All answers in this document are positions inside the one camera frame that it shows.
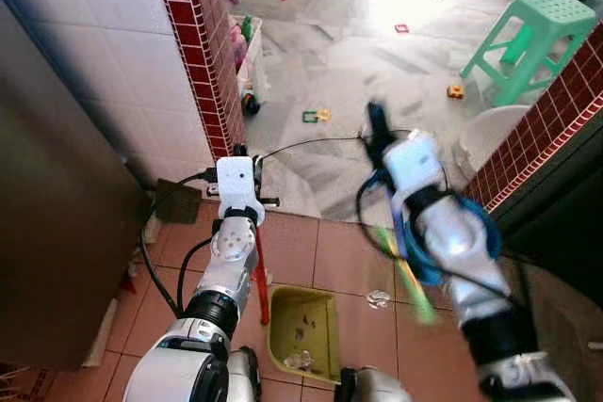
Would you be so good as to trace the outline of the green yellow striped broom handle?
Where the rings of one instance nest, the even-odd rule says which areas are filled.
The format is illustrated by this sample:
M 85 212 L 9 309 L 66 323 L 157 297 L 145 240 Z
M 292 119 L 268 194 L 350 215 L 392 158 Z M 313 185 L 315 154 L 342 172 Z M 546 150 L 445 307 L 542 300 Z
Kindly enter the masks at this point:
M 396 235 L 391 230 L 381 226 L 371 227 L 371 235 L 373 235 L 375 242 L 386 250 L 389 260 L 395 265 L 399 281 L 404 286 L 405 293 L 409 296 L 411 306 L 414 308 L 414 317 L 417 323 L 428 326 L 438 325 L 438 313 L 426 291 L 423 290 L 422 285 L 415 278 L 413 270 L 399 258 L 400 252 L 398 251 Z

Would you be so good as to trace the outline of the white toy basket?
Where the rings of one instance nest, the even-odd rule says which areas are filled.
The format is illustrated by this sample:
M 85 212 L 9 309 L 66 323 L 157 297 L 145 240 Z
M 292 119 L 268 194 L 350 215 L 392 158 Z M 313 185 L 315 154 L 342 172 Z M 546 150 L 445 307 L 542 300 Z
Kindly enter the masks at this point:
M 229 15 L 230 38 L 236 46 L 236 78 L 238 100 L 245 89 L 253 89 L 258 101 L 260 89 L 269 86 L 266 71 L 257 63 L 263 55 L 263 33 L 260 31 L 263 20 L 258 16 Z

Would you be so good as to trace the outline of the green plastic stool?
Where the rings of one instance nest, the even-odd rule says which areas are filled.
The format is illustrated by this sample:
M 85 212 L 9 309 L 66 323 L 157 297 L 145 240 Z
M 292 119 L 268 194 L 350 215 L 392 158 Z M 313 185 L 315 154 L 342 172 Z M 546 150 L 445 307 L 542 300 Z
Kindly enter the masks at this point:
M 598 24 L 579 0 L 513 0 L 460 71 L 480 70 L 497 89 L 494 106 L 513 105 L 524 93 L 547 89 Z

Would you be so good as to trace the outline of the blue round plastic bowl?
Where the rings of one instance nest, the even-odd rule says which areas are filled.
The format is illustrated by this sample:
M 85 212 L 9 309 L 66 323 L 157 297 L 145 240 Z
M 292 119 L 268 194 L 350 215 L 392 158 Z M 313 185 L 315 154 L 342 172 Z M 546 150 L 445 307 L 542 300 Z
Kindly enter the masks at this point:
M 494 218 L 481 204 L 452 190 L 436 191 L 434 196 L 437 201 L 444 197 L 451 197 L 458 204 L 458 208 L 475 218 L 485 230 L 487 255 L 492 260 L 498 259 L 503 251 L 503 239 Z M 415 233 L 414 217 L 406 214 L 403 203 L 395 201 L 391 202 L 391 214 L 396 226 L 395 235 L 398 239 L 399 254 L 404 257 L 411 272 L 422 284 L 433 286 L 441 284 L 443 277 L 448 273 L 435 263 L 430 253 L 422 246 L 418 233 Z

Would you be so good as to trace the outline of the robot left leg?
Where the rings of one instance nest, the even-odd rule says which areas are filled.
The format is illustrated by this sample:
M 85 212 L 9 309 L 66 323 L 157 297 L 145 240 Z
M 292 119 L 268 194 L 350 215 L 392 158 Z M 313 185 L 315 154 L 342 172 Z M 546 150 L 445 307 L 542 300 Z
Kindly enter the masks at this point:
M 258 360 L 254 350 L 248 346 L 232 351 L 225 364 L 228 371 L 228 389 L 225 402 L 262 401 Z

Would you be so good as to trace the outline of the yellow dustpan with red handle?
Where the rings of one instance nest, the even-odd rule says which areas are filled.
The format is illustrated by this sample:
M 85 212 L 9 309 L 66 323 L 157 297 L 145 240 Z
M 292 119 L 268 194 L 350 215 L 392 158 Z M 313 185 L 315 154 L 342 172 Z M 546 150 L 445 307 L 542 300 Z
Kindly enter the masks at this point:
M 337 385 L 340 380 L 337 303 L 331 293 L 288 284 L 271 284 L 267 270 L 266 242 L 259 227 L 253 229 L 253 300 L 257 323 L 262 330 L 272 367 L 289 375 Z M 284 367 L 283 359 L 298 351 L 313 354 L 307 373 Z

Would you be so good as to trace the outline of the dark brown flat square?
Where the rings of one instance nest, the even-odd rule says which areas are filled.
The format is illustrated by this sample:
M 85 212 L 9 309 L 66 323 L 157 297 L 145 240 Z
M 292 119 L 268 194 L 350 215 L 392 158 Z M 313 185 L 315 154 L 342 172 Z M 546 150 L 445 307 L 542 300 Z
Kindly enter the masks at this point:
M 165 224 L 194 224 L 202 199 L 202 191 L 197 187 L 158 179 L 155 184 L 155 217 Z

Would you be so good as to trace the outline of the crumpled clear plastic wrapper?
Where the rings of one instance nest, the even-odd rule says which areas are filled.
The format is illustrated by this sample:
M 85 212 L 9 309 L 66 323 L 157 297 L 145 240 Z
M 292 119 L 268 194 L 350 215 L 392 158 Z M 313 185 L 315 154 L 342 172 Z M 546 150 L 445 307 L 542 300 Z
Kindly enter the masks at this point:
M 313 368 L 314 359 L 313 354 L 309 350 L 298 351 L 298 353 L 290 354 L 285 356 L 283 359 L 284 367 L 287 369 L 293 369 L 293 371 L 307 373 Z
M 391 295 L 383 290 L 370 291 L 369 294 L 365 295 L 365 299 L 374 309 L 388 308 L 392 303 Z

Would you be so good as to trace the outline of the small dark toy car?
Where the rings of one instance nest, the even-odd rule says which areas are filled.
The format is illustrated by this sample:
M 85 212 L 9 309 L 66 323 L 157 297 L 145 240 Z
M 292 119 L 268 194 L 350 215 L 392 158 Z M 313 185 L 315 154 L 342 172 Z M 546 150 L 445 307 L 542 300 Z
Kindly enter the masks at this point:
M 240 101 L 238 101 L 242 110 L 246 115 L 258 114 L 260 110 L 260 102 L 258 101 L 257 96 L 254 95 L 253 89 L 245 89 L 244 92 L 241 93 Z

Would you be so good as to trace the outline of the red tiled dark counter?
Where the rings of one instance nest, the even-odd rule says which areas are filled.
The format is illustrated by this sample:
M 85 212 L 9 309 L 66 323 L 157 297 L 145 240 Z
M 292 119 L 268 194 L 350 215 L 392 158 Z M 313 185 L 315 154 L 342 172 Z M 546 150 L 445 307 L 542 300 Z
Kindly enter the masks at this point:
M 603 306 L 603 26 L 465 188 L 509 251 Z

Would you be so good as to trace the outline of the white round plastic stool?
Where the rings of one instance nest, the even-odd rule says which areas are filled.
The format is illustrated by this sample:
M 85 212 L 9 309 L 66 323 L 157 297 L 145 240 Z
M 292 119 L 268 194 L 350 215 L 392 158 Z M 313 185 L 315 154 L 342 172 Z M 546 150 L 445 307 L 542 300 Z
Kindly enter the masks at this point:
M 470 180 L 483 169 L 488 158 L 529 113 L 529 105 L 496 106 L 485 110 L 465 124 L 458 135 L 453 155 L 461 174 Z

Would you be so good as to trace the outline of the grey metal door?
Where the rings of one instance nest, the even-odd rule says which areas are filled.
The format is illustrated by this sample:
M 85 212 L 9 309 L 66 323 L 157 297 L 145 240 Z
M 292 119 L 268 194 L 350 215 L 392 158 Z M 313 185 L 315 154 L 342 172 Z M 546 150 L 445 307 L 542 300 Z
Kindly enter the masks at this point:
M 137 179 L 0 0 L 0 362 L 86 362 L 147 208 Z

